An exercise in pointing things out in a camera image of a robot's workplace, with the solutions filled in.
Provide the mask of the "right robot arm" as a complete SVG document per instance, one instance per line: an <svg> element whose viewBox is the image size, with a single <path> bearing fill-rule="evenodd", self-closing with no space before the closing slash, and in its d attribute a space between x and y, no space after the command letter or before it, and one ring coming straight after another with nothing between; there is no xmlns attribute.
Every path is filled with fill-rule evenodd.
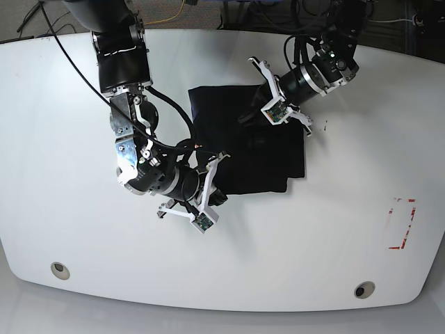
<svg viewBox="0 0 445 334"><path fill-rule="evenodd" d="M137 195L168 197L159 218L174 214L205 231L218 221L214 205L227 197L213 184L223 153L210 154L208 162L190 167L192 152L199 150L188 114L169 97L152 88L149 50L143 21L124 1L65 1L73 17L91 32L99 69L95 92L111 108L115 134L118 182ZM156 137L159 123L149 92L174 108L186 122L190 136L176 145Z"/></svg>

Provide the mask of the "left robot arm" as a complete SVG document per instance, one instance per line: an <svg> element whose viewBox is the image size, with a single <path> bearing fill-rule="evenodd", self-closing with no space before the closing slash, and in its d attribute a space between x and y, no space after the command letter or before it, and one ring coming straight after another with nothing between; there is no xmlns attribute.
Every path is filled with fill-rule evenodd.
<svg viewBox="0 0 445 334"><path fill-rule="evenodd" d="M292 30L287 39L294 41L293 58L285 59L289 71L281 77L271 72L267 61L251 57L249 61L265 82L238 122L248 127L264 116L272 126L278 126L297 120L311 135L313 121L300 106L356 77L359 66L354 55L366 23L366 7L366 1L335 1L327 10L323 28L309 32L304 25Z"/></svg>

